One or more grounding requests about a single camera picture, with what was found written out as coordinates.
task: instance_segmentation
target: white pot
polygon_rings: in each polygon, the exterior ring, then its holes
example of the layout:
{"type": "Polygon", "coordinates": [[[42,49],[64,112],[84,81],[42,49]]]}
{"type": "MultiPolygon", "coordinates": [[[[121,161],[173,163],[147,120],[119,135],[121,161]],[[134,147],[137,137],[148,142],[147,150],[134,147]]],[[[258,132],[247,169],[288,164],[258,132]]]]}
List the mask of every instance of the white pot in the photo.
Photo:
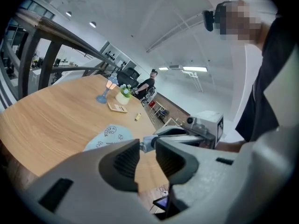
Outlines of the white pot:
{"type": "Polygon", "coordinates": [[[116,100],[118,102],[120,102],[122,105],[126,105],[127,103],[129,103],[130,98],[125,97],[121,92],[119,92],[116,96],[115,96],[116,100]]]}

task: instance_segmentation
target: person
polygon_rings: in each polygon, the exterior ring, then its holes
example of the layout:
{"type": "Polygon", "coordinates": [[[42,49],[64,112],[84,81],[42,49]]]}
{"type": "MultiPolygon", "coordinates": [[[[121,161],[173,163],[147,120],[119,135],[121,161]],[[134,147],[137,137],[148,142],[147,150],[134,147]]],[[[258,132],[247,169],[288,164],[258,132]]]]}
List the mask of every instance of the person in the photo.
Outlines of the person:
{"type": "Polygon", "coordinates": [[[219,4],[215,10],[215,28],[221,36],[256,45],[263,60],[236,131],[244,140],[236,143],[219,142],[215,149],[239,152],[242,145],[256,141],[262,134],[276,129],[278,120],[264,95],[265,89],[281,71],[296,40],[290,33],[291,23],[277,16],[271,26],[252,17],[252,11],[242,0],[219,4]]]}
{"type": "Polygon", "coordinates": [[[139,100],[142,100],[142,98],[145,96],[146,91],[148,91],[150,88],[152,88],[155,85],[155,78],[157,76],[158,72],[155,69],[152,69],[150,73],[149,79],[143,81],[135,91],[135,97],[139,100]]]}

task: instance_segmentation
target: potted plant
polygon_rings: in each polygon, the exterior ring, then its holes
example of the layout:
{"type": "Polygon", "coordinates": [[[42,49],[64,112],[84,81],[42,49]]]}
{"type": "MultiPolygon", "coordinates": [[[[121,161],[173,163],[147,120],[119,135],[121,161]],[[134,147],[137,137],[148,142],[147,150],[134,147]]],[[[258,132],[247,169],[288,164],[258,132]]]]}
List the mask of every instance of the potted plant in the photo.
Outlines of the potted plant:
{"type": "Polygon", "coordinates": [[[131,98],[131,85],[122,84],[121,91],[115,96],[115,98],[122,105],[126,105],[131,98]]]}

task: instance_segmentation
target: blue lamp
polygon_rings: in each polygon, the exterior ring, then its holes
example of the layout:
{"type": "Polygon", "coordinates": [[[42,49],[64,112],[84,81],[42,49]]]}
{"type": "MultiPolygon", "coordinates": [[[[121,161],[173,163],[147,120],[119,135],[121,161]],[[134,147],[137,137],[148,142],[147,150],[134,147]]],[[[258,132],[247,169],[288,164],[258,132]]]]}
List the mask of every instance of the blue lamp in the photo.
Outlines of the blue lamp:
{"type": "Polygon", "coordinates": [[[102,95],[97,96],[97,101],[99,101],[102,104],[107,103],[106,95],[107,95],[108,91],[112,90],[117,85],[118,85],[118,81],[116,78],[116,74],[113,73],[107,80],[106,90],[104,91],[104,93],[102,95]]]}

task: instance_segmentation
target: seated person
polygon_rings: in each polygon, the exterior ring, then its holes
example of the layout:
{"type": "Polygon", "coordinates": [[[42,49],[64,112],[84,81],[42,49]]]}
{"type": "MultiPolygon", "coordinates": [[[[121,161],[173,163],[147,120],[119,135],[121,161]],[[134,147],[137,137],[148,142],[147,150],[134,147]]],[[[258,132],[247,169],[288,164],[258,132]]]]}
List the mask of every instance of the seated person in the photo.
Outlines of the seated person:
{"type": "Polygon", "coordinates": [[[157,74],[158,72],[155,69],[152,69],[149,79],[143,81],[138,86],[138,89],[135,91],[135,95],[134,95],[137,99],[142,100],[143,97],[145,96],[146,91],[155,85],[155,78],[157,74]]]}

